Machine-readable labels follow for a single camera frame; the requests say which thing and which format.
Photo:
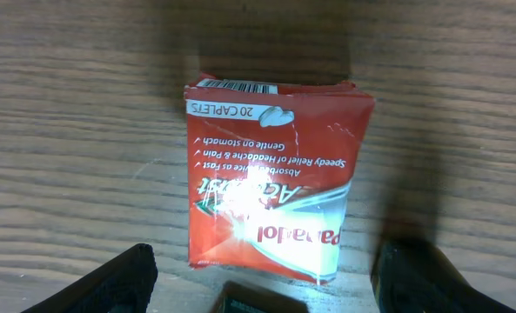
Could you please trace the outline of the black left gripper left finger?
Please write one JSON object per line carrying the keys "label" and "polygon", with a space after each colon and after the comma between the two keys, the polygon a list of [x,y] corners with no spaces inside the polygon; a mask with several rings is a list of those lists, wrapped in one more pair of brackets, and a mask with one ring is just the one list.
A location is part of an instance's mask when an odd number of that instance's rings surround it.
{"label": "black left gripper left finger", "polygon": [[157,276],[153,248],[138,243],[23,313],[145,313]]}

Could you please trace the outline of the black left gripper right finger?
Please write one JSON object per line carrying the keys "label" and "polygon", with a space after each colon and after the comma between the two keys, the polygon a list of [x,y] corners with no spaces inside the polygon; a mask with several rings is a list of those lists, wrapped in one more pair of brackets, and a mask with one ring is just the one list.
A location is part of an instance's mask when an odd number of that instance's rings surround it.
{"label": "black left gripper right finger", "polygon": [[372,269],[372,289],[383,313],[515,313],[474,289],[427,241],[386,241]]}

